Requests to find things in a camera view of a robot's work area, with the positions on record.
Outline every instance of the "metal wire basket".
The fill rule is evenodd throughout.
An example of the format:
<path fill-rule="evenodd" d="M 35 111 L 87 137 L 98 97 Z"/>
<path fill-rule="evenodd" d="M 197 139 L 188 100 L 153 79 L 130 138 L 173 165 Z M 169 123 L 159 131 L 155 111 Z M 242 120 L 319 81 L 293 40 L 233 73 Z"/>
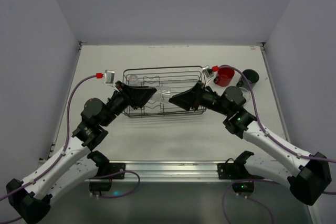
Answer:
<path fill-rule="evenodd" d="M 123 83 L 128 85 L 129 77 L 134 75 L 138 77 L 140 86 L 170 87 L 171 97 L 192 88 L 198 81 L 205 82 L 205 76 L 201 66 L 127 69 L 123 73 Z M 130 118 L 145 116 L 196 115 L 203 114 L 205 110 L 206 108 L 200 106 L 197 111 L 185 111 L 172 103 L 160 103 L 150 100 L 141 109 L 134 110 L 129 106 L 124 110 L 124 114 Z"/>

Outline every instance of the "red cup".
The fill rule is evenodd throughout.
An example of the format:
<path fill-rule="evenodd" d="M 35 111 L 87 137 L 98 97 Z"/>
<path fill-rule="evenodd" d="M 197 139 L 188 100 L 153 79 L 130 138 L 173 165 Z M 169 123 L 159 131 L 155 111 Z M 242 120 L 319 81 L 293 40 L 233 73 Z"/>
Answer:
<path fill-rule="evenodd" d="M 226 87 L 230 84 L 233 76 L 235 75 L 235 71 L 231 68 L 224 68 L 225 65 L 221 65 L 217 72 L 217 76 L 214 79 L 214 83 L 221 87 Z"/>

